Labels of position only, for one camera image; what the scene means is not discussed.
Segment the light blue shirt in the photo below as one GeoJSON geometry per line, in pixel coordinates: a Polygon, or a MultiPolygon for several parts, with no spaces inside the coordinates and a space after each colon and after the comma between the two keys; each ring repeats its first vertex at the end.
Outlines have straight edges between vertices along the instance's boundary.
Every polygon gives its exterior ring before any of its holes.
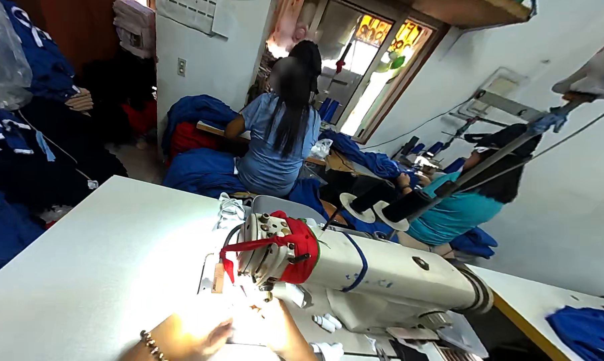
{"type": "Polygon", "coordinates": [[[278,98],[275,93],[262,94],[242,111],[244,127],[251,131],[251,142],[249,152],[238,161],[237,171],[240,181],[251,192],[283,197],[293,188],[304,160],[320,136],[321,120],[317,111],[309,106],[304,139],[302,142],[298,141],[290,156],[283,157],[282,150],[274,150],[273,145],[286,108],[284,103],[275,117],[271,134],[266,139],[267,127],[277,107],[278,98]]]}
{"type": "MultiPolygon", "coordinates": [[[[460,172],[435,179],[423,191],[435,197],[434,191],[446,181],[456,181],[460,172]]],[[[500,212],[504,204],[473,192],[445,198],[437,206],[414,220],[407,234],[428,245],[441,245],[485,223],[500,212]]]]}

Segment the white table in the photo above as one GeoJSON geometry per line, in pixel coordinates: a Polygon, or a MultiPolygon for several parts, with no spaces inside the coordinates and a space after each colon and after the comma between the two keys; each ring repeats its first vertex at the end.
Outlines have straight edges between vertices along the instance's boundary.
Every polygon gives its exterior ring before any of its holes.
{"type": "MultiPolygon", "coordinates": [[[[226,236],[211,231],[218,207],[212,198],[109,179],[0,270],[0,360],[116,360],[140,330],[195,297],[204,255],[226,236]]],[[[372,354],[362,335],[329,335],[310,314],[292,313],[309,342],[372,354]]],[[[247,345],[226,345],[215,358],[248,350],[277,360],[247,345]]]]}
{"type": "Polygon", "coordinates": [[[494,306],[554,361],[582,361],[561,341],[545,317],[557,310],[602,308],[604,299],[486,268],[468,265],[494,292],[494,306]]]}

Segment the red fabric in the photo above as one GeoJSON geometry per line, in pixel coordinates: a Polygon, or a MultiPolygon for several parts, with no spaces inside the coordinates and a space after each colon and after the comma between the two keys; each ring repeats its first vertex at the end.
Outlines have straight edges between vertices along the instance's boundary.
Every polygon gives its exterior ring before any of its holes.
{"type": "Polygon", "coordinates": [[[310,258],[296,263],[295,265],[288,265],[284,272],[282,273],[282,277],[280,280],[288,283],[305,283],[308,277],[313,272],[313,268],[317,263],[317,257],[319,254],[319,249],[317,246],[317,241],[315,236],[311,232],[311,230],[306,226],[301,220],[288,218],[286,213],[282,211],[275,211],[271,213],[271,216],[277,218],[286,219],[289,228],[291,230],[291,234],[288,234],[284,237],[273,236],[271,238],[267,238],[265,240],[256,240],[242,243],[235,243],[233,245],[228,245],[220,251],[220,258],[222,259],[222,264],[224,265],[224,270],[226,274],[228,274],[231,282],[235,282],[235,275],[233,270],[233,262],[226,259],[226,252],[240,252],[242,250],[254,250],[261,247],[265,247],[270,244],[275,244],[279,247],[287,245],[288,243],[293,243],[295,248],[296,257],[301,256],[303,254],[309,253],[310,258]]]}
{"type": "Polygon", "coordinates": [[[197,129],[195,124],[184,121],[175,127],[170,138],[170,159],[179,153],[196,148],[219,149],[224,143],[224,137],[197,129]]]}
{"type": "Polygon", "coordinates": [[[150,129],[157,127],[157,102],[146,102],[141,112],[134,110],[129,104],[122,104],[122,109],[128,115],[128,122],[133,129],[133,135],[145,135],[150,129]]]}

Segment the wooden shelf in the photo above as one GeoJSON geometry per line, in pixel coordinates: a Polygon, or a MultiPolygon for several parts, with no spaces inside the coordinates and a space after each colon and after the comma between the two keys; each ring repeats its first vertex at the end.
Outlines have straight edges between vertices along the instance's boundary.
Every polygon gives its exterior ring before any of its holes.
{"type": "Polygon", "coordinates": [[[526,22],[531,11],[515,0],[415,0],[412,7],[460,29],[526,22]]]}

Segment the beaded bracelet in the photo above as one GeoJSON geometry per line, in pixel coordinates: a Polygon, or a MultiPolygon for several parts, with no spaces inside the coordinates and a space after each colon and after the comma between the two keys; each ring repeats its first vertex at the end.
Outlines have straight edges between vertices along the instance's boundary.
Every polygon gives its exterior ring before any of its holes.
{"type": "Polygon", "coordinates": [[[164,354],[160,352],[160,348],[155,346],[155,340],[151,338],[150,332],[142,330],[142,332],[140,332],[140,337],[142,338],[142,341],[146,343],[146,347],[151,350],[151,356],[154,356],[157,361],[169,361],[167,358],[164,358],[164,354]]]}

